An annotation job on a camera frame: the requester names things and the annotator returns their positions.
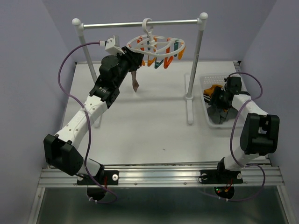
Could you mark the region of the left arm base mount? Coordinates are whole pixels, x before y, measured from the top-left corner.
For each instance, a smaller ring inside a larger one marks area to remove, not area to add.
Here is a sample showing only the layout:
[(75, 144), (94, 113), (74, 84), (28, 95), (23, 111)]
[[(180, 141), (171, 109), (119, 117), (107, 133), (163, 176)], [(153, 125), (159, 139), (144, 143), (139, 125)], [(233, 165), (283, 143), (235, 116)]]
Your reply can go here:
[[(77, 178), (78, 186), (95, 186), (96, 183), (88, 176), (82, 175), (83, 178)], [(96, 175), (94, 179), (102, 186), (116, 186), (119, 181), (119, 171), (118, 170), (105, 170), (99, 175)]]

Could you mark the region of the beige striped sock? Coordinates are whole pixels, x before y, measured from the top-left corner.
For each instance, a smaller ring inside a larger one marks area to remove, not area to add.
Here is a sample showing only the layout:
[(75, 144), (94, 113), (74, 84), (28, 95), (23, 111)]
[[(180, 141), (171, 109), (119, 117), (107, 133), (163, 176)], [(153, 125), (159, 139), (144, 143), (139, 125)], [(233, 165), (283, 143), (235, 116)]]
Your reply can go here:
[(137, 92), (138, 88), (139, 88), (139, 83), (136, 79), (136, 71), (132, 71), (131, 72), (131, 77), (132, 77), (132, 87), (133, 87), (133, 90), (134, 92)]

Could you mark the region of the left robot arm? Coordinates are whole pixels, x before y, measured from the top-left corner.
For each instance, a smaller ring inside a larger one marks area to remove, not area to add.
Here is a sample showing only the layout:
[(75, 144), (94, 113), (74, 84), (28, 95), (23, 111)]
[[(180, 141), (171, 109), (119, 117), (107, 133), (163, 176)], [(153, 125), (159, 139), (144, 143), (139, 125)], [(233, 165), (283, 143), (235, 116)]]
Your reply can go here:
[(44, 140), (45, 158), (48, 164), (68, 175), (85, 174), (84, 158), (78, 147), (94, 122), (116, 100), (120, 85), (129, 72), (137, 71), (144, 55), (123, 47), (123, 54), (109, 55), (101, 60), (99, 77), (86, 101), (74, 117), (55, 135)]

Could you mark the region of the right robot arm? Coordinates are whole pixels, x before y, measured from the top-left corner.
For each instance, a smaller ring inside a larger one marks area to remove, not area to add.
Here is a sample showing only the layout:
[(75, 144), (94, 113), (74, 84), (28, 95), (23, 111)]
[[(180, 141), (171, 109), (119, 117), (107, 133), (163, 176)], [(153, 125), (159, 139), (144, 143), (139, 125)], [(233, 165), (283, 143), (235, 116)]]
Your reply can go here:
[(239, 145), (233, 149), (229, 142), (230, 154), (217, 165), (215, 177), (220, 182), (231, 178), (232, 172), (240, 171), (248, 163), (259, 156), (272, 154), (278, 146), (280, 119), (262, 110), (247, 91), (242, 90), (242, 79), (238, 73), (232, 73), (224, 79), (224, 85), (214, 84), (205, 89), (203, 95), (209, 104), (208, 115), (219, 122), (225, 120), (233, 110), (237, 111), (233, 122), (235, 129), (240, 117), (244, 125)]

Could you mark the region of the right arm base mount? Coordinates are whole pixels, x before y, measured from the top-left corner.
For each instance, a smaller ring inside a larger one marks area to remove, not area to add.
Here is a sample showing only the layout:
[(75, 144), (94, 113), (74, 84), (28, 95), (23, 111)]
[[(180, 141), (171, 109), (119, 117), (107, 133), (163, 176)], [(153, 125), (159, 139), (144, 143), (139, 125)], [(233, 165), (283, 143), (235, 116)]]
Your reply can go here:
[(242, 184), (242, 174), (240, 171), (220, 172), (216, 169), (202, 169), (199, 171), (199, 182), (202, 184)]

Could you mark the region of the white round clip hanger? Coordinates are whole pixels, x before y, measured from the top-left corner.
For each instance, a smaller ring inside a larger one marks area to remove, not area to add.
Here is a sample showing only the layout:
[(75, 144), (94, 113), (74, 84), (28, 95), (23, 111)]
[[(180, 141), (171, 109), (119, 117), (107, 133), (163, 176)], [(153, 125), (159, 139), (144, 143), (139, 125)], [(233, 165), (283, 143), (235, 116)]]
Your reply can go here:
[(182, 59), (185, 52), (185, 42), (182, 39), (164, 37), (153, 34), (153, 26), (149, 26), (150, 18), (142, 21), (142, 29), (144, 35), (140, 35), (131, 39), (127, 43), (127, 47), (136, 53), (142, 53), (146, 56), (144, 60), (147, 65), (148, 59), (156, 58), (158, 61), (166, 57), (173, 56), (173, 59)]

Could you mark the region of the grey sock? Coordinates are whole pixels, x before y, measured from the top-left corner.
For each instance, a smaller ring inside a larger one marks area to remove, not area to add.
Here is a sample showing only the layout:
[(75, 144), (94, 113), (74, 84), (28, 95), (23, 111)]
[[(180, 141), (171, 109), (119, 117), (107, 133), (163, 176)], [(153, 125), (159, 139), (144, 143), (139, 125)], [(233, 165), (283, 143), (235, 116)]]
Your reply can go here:
[(223, 110), (216, 106), (210, 106), (207, 108), (207, 114), (214, 124), (222, 125), (231, 119), (235, 119), (238, 111), (234, 108)]

